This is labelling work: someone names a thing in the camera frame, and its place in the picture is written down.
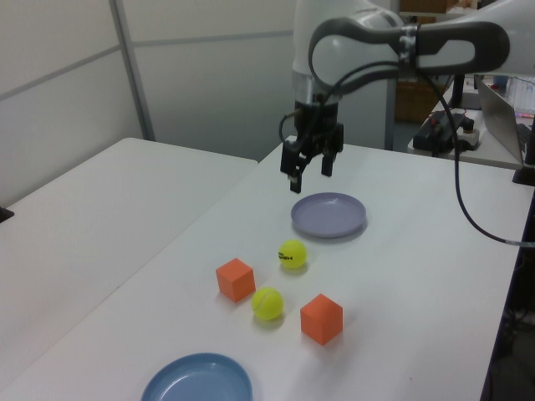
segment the white wall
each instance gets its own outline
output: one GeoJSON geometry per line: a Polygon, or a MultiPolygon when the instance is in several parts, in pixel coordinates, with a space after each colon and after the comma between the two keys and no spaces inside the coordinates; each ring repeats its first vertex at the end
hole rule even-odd
{"type": "Polygon", "coordinates": [[[1,206],[141,137],[108,0],[0,0],[0,56],[1,206]]]}
{"type": "MultiPolygon", "coordinates": [[[[293,109],[294,0],[122,3],[156,140],[256,160],[277,146],[293,109]]],[[[386,82],[347,96],[345,142],[383,148],[391,97],[386,82]]]]}

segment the laptop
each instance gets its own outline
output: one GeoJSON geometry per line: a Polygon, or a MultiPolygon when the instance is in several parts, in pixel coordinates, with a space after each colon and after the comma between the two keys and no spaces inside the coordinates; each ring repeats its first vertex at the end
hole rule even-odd
{"type": "Polygon", "coordinates": [[[530,129],[517,124],[514,108],[498,93],[490,89],[480,78],[476,78],[477,91],[485,126],[514,157],[522,164],[530,129]]]}

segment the laptop screen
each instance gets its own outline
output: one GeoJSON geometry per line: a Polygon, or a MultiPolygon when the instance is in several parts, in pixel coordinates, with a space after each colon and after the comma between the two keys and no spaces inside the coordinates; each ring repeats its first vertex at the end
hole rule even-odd
{"type": "Polygon", "coordinates": [[[485,126],[509,152],[522,163],[522,150],[517,133],[514,108],[483,81],[476,78],[485,126]]]}

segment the cardboard box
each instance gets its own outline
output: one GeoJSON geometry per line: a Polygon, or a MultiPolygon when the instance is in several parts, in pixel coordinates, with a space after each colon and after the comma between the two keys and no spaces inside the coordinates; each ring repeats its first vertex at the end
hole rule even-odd
{"type": "Polygon", "coordinates": [[[400,12],[446,13],[459,0],[400,0],[400,12]]]}
{"type": "MultiPolygon", "coordinates": [[[[444,93],[444,85],[437,85],[444,93]]],[[[422,124],[438,103],[433,89],[424,82],[403,82],[396,85],[395,120],[422,124]]]]}

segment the lavender plate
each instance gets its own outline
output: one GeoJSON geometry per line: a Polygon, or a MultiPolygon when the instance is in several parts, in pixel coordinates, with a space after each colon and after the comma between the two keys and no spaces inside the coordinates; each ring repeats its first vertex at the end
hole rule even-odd
{"type": "Polygon", "coordinates": [[[366,208],[353,196],[323,192],[303,198],[292,208],[293,226],[310,236],[336,238],[357,231],[366,221],[366,208]]]}

